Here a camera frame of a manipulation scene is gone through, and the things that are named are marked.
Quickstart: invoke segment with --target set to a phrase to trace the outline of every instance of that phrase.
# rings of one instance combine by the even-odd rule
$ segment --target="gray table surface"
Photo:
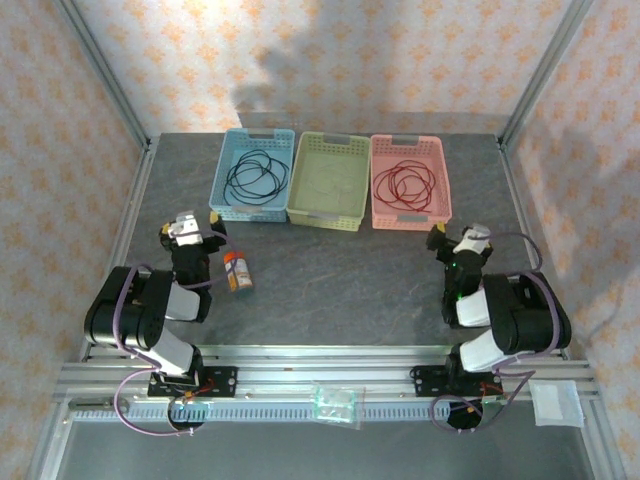
[[[171,268],[158,241],[161,225],[185,210],[206,221],[223,134],[163,134],[133,233],[128,264]],[[481,223],[520,231],[492,135],[438,135],[451,183],[453,218],[447,232]],[[425,247],[426,234],[374,230],[370,207],[357,233],[287,224],[228,222],[256,285],[246,297],[211,289],[203,324],[171,322],[196,344],[449,345],[477,330],[451,330],[440,315],[443,267]],[[485,273],[529,267],[522,240],[494,243]],[[222,254],[211,275],[224,273]]]

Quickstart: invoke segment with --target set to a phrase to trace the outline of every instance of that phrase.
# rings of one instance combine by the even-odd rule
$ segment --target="black mount plate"
[[[204,378],[200,385],[213,381],[214,388],[198,394],[199,398],[235,397],[238,385],[238,367],[204,367]],[[149,380],[148,397],[181,397],[185,390],[191,390],[184,385],[165,383],[157,373],[151,374]]]
[[[418,365],[409,373],[413,379],[416,397],[439,397],[457,395],[459,397],[481,397],[482,384],[493,388],[487,395],[496,395],[502,390],[500,379],[491,372],[467,373],[455,378],[455,385],[449,383],[449,372],[444,365]]]

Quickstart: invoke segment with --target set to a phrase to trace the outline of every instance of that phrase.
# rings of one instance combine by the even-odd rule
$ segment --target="red cable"
[[[200,393],[210,392],[211,390],[213,390],[215,388],[215,386],[216,386],[216,384],[214,383],[214,381],[212,379],[209,379],[209,381],[207,382],[206,385],[203,385],[198,390],[196,390],[196,392],[194,393],[194,397],[196,395],[199,395]]]
[[[495,385],[492,385],[490,383],[482,382],[480,385],[483,389],[493,390],[494,392],[499,392],[502,395],[506,395],[503,389],[501,389],[500,387],[496,387]]]
[[[407,185],[408,180],[414,184],[421,183],[423,188],[410,189]],[[380,191],[383,184],[386,185],[388,192]],[[429,167],[416,160],[403,160],[375,176],[373,197],[396,210],[429,213],[427,207],[431,204],[435,187],[436,176]]]

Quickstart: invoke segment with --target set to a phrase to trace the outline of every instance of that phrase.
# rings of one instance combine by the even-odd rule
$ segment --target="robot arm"
[[[478,290],[482,267],[493,253],[487,239],[489,234],[487,227],[473,224],[464,229],[462,240],[456,242],[447,238],[443,224],[437,224],[427,237],[427,248],[435,250],[437,260],[445,264],[442,316],[452,328],[471,326],[460,323],[456,302]]]
[[[209,225],[214,232],[227,234],[227,230],[222,219],[216,212],[209,215]],[[177,215],[175,221],[168,222],[162,226],[158,233],[160,244],[171,253],[171,263],[176,279],[176,287],[201,285],[197,288],[190,288],[191,295],[197,295],[200,299],[196,315],[189,315],[187,318],[175,317],[169,311],[168,318],[172,320],[191,320],[198,323],[204,322],[211,307],[209,275],[209,255],[220,250],[226,244],[224,238],[218,236],[203,238],[200,228],[195,219],[193,211],[183,212]],[[180,290],[172,291],[175,301],[180,299],[186,301],[185,295]]]
[[[129,267],[115,267],[85,318],[88,341],[115,346],[113,317]],[[168,377],[184,377],[197,386],[194,359],[197,348],[178,339],[165,327],[165,319],[193,320],[200,299],[173,282],[173,272],[136,273],[120,313],[120,340],[159,365]]]
[[[469,318],[486,318],[491,328],[460,346],[460,359],[467,372],[491,371],[497,363],[523,352],[541,352],[553,338],[551,308],[560,321],[556,348],[566,348],[571,340],[571,323],[542,273],[534,273],[547,287],[554,306],[529,277],[484,275],[483,288],[456,304],[460,324]]]

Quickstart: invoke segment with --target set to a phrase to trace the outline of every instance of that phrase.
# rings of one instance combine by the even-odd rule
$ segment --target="small bottle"
[[[236,267],[234,269],[235,271],[231,271],[234,258],[236,259]],[[253,289],[253,281],[251,281],[251,275],[249,275],[249,269],[247,268],[247,261],[244,259],[244,253],[227,253],[224,256],[224,268],[227,271],[229,287],[231,288],[232,293],[250,291]]]

